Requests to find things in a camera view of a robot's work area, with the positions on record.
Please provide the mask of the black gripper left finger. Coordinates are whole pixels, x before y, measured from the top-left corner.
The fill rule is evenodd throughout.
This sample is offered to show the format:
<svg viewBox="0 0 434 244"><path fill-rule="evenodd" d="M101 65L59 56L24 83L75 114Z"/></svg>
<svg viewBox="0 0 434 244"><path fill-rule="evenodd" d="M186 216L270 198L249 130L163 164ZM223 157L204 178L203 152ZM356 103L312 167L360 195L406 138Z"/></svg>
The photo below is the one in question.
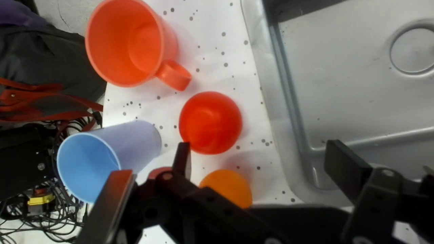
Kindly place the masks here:
<svg viewBox="0 0 434 244"><path fill-rule="evenodd" d="M148 225L156 224L177 244L254 244L254 217L211 187L201 189L188 176L190 145L178 145L174 164L147 185L152 199Z"/></svg>

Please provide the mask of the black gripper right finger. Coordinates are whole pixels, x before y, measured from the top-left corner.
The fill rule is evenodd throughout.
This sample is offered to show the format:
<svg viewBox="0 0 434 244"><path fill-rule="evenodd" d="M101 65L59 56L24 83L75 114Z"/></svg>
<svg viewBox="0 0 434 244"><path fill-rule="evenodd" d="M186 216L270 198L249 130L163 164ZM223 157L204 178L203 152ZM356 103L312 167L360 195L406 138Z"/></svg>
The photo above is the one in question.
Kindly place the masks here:
<svg viewBox="0 0 434 244"><path fill-rule="evenodd" d="M340 140L327 143L325 171L354 206L341 235L345 244L403 244L394 236L395 222L414 221L407 210L420 197L418 183L372 167Z"/></svg>

